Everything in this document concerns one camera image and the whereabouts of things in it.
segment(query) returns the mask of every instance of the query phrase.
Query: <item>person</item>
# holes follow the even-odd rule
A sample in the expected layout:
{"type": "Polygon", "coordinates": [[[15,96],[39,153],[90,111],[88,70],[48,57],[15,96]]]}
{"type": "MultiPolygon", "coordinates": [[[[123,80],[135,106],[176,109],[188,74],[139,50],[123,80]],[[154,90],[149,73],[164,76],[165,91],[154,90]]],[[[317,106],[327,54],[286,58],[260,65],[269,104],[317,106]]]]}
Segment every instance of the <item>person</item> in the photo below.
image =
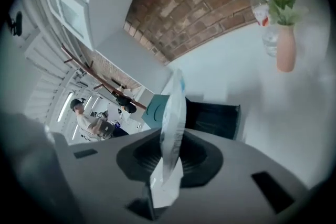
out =
{"type": "Polygon", "coordinates": [[[78,125],[90,134],[103,137],[104,139],[128,135],[122,128],[117,128],[107,121],[84,115],[83,102],[78,99],[72,100],[70,108],[76,114],[78,125]]]}
{"type": "Polygon", "coordinates": [[[121,106],[122,109],[126,110],[130,114],[136,112],[136,107],[131,103],[131,98],[118,95],[115,91],[113,91],[111,94],[115,97],[117,103],[119,106],[121,106]]]}

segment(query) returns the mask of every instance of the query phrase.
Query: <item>plastic bag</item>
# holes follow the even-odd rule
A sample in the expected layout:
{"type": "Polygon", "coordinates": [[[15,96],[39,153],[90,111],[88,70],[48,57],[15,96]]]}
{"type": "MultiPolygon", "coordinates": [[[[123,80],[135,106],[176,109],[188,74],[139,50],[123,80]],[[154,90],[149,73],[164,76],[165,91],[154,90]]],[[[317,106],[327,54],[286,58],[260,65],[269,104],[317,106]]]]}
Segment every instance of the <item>plastic bag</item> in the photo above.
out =
{"type": "Polygon", "coordinates": [[[167,182],[180,155],[186,118],[185,84],[180,69],[173,75],[173,89],[163,113],[160,148],[162,184],[167,182]]]}

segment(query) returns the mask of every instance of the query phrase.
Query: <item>white shirt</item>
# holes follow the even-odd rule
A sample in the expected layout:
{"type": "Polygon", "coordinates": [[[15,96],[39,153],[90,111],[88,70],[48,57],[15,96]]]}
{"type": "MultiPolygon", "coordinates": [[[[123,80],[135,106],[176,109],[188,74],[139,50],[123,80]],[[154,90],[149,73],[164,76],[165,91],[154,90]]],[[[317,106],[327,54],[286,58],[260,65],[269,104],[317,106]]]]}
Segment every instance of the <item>white shirt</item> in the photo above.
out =
{"type": "Polygon", "coordinates": [[[92,116],[88,116],[88,115],[77,115],[77,123],[79,125],[79,127],[81,127],[84,131],[87,131],[89,133],[91,133],[89,131],[89,126],[93,124],[93,126],[96,125],[96,123],[98,122],[98,118],[92,117],[92,116]]]}

